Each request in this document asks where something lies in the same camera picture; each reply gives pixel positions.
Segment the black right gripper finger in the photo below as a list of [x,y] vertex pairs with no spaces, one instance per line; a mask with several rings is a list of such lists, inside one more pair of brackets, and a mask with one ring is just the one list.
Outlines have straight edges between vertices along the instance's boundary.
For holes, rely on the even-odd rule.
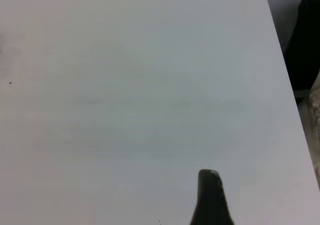
[[215,170],[198,173],[197,202],[191,225],[234,225],[222,179]]

